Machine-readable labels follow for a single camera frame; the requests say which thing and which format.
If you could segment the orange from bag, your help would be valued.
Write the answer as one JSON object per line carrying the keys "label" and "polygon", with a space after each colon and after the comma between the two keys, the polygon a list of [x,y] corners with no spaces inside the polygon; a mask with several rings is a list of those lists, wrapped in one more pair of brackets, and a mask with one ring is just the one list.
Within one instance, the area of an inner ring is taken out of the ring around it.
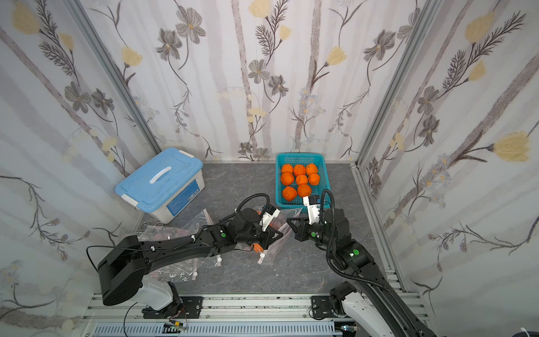
{"label": "orange from bag", "polygon": [[262,254],[265,250],[259,244],[253,244],[253,249],[256,253]]}
{"label": "orange from bag", "polygon": [[300,184],[297,187],[298,196],[301,198],[308,197],[312,194],[312,188],[309,184]]}
{"label": "orange from bag", "polygon": [[291,186],[286,186],[282,191],[282,197],[287,202],[292,202],[297,196],[298,193],[296,189]]}
{"label": "orange from bag", "polygon": [[319,174],[312,173],[312,174],[310,174],[307,178],[308,178],[308,183],[309,183],[311,186],[317,186],[317,185],[320,184],[321,177],[320,177]]}
{"label": "orange from bag", "polygon": [[309,183],[308,176],[305,174],[296,176],[297,185],[307,185]]}

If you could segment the clear zip-top bag front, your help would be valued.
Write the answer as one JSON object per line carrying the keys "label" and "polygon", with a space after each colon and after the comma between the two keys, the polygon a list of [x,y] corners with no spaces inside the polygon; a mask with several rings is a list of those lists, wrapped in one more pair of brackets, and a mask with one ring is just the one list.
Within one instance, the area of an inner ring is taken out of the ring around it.
{"label": "clear zip-top bag front", "polygon": [[[152,223],[158,220],[144,220]],[[204,226],[213,224],[213,219],[206,209],[203,209],[191,220],[184,220],[176,225],[169,223],[156,230],[147,230],[144,233],[136,231],[141,242],[162,242],[187,237],[192,242],[193,237]],[[151,258],[152,269],[149,276],[160,282],[190,282],[200,278],[199,270],[202,268],[220,268],[223,259],[220,255],[197,257],[200,248],[195,244],[181,246],[179,243],[171,244],[171,248],[159,253],[157,258]]]}

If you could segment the clear zip-top bag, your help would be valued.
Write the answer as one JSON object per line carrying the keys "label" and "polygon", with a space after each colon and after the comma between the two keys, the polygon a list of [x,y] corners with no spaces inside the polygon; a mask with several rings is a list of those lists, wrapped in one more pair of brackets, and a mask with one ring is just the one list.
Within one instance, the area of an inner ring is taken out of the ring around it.
{"label": "clear zip-top bag", "polygon": [[[144,220],[152,223],[158,220]],[[136,231],[141,242],[162,242],[187,237],[192,242],[193,237],[204,226],[213,224],[213,219],[206,209],[203,209],[191,220],[184,220],[176,225],[169,223],[156,230],[147,230],[144,233]],[[220,268],[223,259],[220,255],[197,257],[200,248],[195,244],[181,246],[179,243],[171,244],[171,248],[159,253],[157,258],[151,258],[152,269],[149,276],[160,282],[190,282],[200,278],[199,270],[202,268]]]}
{"label": "clear zip-top bag", "polygon": [[269,229],[276,231],[271,236],[272,239],[277,239],[275,242],[269,245],[268,249],[262,249],[260,245],[254,244],[253,248],[258,253],[257,264],[261,266],[274,265],[279,258],[279,254],[282,253],[284,247],[288,243],[293,234],[293,230],[290,225],[287,224],[288,218],[294,218],[300,215],[302,209],[284,209],[281,210],[279,215],[272,219],[269,223]]}

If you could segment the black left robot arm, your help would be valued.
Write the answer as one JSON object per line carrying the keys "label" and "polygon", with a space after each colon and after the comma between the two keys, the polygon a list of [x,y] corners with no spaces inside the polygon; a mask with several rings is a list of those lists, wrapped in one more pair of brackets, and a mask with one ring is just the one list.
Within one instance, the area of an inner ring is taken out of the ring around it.
{"label": "black left robot arm", "polygon": [[125,237],[95,265],[98,273],[102,303],[116,306],[128,300],[137,300],[155,310],[170,305],[174,298],[172,286],[150,284],[150,273],[168,265],[193,258],[209,258],[234,251],[239,244],[260,245],[268,249],[283,234],[271,227],[279,216],[276,206],[266,202],[262,211],[247,208],[248,201],[265,193],[251,195],[243,200],[234,213],[209,226],[202,226],[191,236],[170,240],[141,241],[135,235]]}

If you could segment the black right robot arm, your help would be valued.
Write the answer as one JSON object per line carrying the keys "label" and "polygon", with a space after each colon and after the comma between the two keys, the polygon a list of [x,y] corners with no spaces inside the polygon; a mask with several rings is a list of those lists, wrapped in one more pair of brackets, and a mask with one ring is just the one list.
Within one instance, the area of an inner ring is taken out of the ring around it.
{"label": "black right robot arm", "polygon": [[344,282],[330,291],[332,313],[353,319],[370,336],[434,336],[391,287],[372,255],[352,238],[349,220],[334,195],[304,197],[306,218],[288,218],[299,242],[311,240]]}

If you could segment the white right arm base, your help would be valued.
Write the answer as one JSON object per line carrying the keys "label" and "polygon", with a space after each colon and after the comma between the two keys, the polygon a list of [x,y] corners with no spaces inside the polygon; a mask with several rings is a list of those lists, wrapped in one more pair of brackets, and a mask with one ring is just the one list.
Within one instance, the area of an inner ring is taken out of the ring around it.
{"label": "white right arm base", "polygon": [[349,282],[332,288],[327,296],[312,296],[310,317],[313,320],[349,318],[360,328],[360,336],[394,336],[380,313]]}

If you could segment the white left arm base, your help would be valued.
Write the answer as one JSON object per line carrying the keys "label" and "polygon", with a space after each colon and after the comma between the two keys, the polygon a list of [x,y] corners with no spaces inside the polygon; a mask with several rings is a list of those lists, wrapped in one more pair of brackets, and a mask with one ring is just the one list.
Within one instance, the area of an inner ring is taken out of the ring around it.
{"label": "white left arm base", "polygon": [[133,297],[145,307],[141,310],[147,320],[199,319],[204,298],[202,296],[180,297],[173,282],[159,282],[144,276],[141,287]]}

